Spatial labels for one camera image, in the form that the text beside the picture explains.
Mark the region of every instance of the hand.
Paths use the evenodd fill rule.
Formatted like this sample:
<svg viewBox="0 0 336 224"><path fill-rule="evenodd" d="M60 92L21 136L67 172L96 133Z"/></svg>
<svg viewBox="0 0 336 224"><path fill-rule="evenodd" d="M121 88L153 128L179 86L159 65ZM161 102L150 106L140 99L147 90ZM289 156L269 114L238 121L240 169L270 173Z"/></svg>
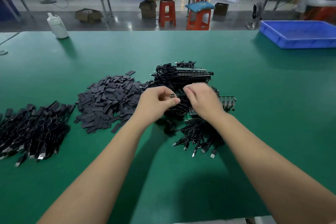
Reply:
<svg viewBox="0 0 336 224"><path fill-rule="evenodd" d="M183 90L193 109L207 122L211 123L225 113L217 94L206 83L189 84Z"/></svg>
<svg viewBox="0 0 336 224"><path fill-rule="evenodd" d="M170 98L174 92L165 86L149 88L141 94L138 106L132 115L132 120L146 127L157 121L168 108L177 105L179 98Z"/></svg>

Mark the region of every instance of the shiny floor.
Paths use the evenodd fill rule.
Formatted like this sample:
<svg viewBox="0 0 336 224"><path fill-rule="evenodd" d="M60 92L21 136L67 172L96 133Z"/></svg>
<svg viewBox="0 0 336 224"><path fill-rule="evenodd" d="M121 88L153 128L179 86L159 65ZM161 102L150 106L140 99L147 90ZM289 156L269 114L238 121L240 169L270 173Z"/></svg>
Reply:
<svg viewBox="0 0 336 224"><path fill-rule="evenodd" d="M102 11L100 0L56 0L55 4L43 5L41 0L25 0L33 18L26 12L20 0L12 0L21 13L22 22L15 20L0 22L0 32L19 31L50 31L47 24L47 12L60 16L69 31L126 31L126 30L185 30L187 26L187 9L184 7L188 0L174 0L176 10L176 27L168 22L164 28L158 25L159 3L157 1L157 18L142 19L139 4L141 0L110 0L113 17L108 23L95 25L81 23L75 19L75 11L90 8ZM223 2L229 4L226 16L211 15L210 30L245 30L246 22L252 18L253 5L264 0L208 0L212 4ZM273 11L276 1L269 1L265 7L264 20L296 20L297 12L294 4L282 1L279 8Z"/></svg>

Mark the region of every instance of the white bottle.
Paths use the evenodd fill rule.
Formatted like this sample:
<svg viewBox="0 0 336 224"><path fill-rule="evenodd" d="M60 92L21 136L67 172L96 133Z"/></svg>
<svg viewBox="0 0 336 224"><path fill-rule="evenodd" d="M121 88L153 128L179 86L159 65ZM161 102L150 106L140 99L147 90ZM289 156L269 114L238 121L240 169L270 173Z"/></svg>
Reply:
<svg viewBox="0 0 336 224"><path fill-rule="evenodd" d="M69 37L67 29L65 28L61 18L53 16L52 13L48 13L48 16L49 18L47 18L47 22L55 36L59 39Z"/></svg>

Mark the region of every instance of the blue cushion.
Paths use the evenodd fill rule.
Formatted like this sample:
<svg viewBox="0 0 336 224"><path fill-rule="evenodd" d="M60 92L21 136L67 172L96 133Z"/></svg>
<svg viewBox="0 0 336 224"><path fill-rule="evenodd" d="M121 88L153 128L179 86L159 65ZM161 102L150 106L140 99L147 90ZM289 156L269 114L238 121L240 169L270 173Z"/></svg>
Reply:
<svg viewBox="0 0 336 224"><path fill-rule="evenodd" d="M199 11L202 11L204 9L215 9L215 6L209 2L200 1L192 4L187 4L185 7L192 10L194 13L198 13Z"/></svg>

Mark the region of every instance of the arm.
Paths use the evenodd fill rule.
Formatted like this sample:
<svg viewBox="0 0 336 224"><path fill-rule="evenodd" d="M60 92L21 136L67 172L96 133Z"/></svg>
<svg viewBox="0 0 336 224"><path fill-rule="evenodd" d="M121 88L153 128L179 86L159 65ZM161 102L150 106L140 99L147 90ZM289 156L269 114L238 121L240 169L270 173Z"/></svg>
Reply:
<svg viewBox="0 0 336 224"><path fill-rule="evenodd" d="M38 224L107 223L145 129L180 102L166 87L145 90L131 119L44 213Z"/></svg>
<svg viewBox="0 0 336 224"><path fill-rule="evenodd" d="M224 138L278 224L336 220L336 196L225 113L210 87L194 83L184 91L197 114Z"/></svg>

